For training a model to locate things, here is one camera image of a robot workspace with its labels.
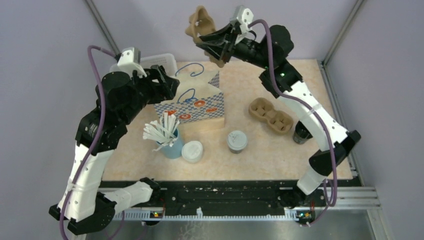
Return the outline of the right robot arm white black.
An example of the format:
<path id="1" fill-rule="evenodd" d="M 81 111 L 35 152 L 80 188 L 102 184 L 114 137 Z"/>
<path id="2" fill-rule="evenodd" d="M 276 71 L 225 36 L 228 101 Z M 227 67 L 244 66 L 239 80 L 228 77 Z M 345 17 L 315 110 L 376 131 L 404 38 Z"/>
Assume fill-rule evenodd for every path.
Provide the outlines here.
<path id="1" fill-rule="evenodd" d="M 218 31 L 201 34 L 196 46 L 224 63 L 235 57 L 263 68 L 259 76 L 262 85 L 297 115 L 299 121 L 295 130 L 304 131 L 315 139 L 319 150 L 309 158 L 309 167 L 293 192 L 294 202 L 307 206 L 314 198 L 313 192 L 327 176 L 337 176 L 335 169 L 360 141 L 361 135 L 340 125 L 315 99 L 301 74 L 288 62 L 287 56 L 294 43 L 287 28 L 268 26 L 261 19 L 251 23 L 252 26 L 256 24 L 265 28 L 261 42 L 246 38 L 237 42 L 241 26 L 229 23 Z"/>

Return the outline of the brown pulp cup carrier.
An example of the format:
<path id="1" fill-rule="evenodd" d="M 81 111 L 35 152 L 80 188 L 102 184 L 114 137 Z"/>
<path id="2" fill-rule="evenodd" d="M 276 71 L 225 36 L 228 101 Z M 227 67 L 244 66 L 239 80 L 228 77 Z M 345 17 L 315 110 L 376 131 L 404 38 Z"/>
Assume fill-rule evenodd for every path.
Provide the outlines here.
<path id="1" fill-rule="evenodd" d="M 254 119 L 266 123 L 277 135 L 287 134 L 294 125 L 290 115 L 284 111 L 276 110 L 274 105 L 263 97 L 253 100 L 248 106 L 248 112 Z"/>

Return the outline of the patterned paper gift bag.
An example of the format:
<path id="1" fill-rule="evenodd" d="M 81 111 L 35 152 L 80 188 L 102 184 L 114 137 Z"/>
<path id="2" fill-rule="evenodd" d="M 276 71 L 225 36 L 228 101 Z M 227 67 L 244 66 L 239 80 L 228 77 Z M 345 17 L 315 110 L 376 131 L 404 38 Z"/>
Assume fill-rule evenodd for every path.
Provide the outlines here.
<path id="1" fill-rule="evenodd" d="M 173 75 L 180 84 L 174 99 L 154 105 L 156 114 L 173 115 L 181 129 L 211 131 L 225 127 L 225 98 L 220 89 L 220 71 L 206 70 L 193 62 L 179 68 Z"/>

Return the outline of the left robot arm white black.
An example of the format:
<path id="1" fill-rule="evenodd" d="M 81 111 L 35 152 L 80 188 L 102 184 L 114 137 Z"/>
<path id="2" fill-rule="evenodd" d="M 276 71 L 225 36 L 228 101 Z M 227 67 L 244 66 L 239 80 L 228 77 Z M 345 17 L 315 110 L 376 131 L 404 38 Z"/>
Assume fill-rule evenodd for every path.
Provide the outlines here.
<path id="1" fill-rule="evenodd" d="M 147 105 L 172 100 L 180 81 L 153 65 L 140 76 L 113 71 L 96 86 L 96 107 L 85 115 L 75 136 L 75 154 L 64 195 L 49 214 L 59 229 L 84 235 L 104 230 L 115 214 L 138 204 L 154 207 L 160 202 L 159 186 L 145 177 L 112 192 L 99 191 L 109 158 L 127 133 L 128 125 Z"/>

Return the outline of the stack of white lids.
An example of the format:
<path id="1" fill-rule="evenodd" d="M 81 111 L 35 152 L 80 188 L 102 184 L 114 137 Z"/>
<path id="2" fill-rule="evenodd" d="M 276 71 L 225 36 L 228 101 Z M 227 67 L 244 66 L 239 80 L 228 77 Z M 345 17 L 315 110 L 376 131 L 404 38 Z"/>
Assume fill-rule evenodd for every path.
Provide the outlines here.
<path id="1" fill-rule="evenodd" d="M 195 164 L 203 157 L 204 148 L 200 141 L 187 142 L 181 150 L 181 156 L 189 163 Z"/>

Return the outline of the single dark plastic cup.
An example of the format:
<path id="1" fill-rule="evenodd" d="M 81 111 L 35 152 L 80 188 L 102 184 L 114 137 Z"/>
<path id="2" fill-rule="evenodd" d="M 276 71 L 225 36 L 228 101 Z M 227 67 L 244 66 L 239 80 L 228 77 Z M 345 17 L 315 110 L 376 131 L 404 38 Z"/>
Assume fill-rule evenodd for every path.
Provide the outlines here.
<path id="1" fill-rule="evenodd" d="M 229 150 L 232 152 L 232 153 L 234 153 L 234 154 L 239 154 L 239 153 L 241 153 L 246 147 L 245 146 L 242 146 L 242 147 L 233 147 L 233 146 L 229 146 L 228 147 L 229 148 Z"/>

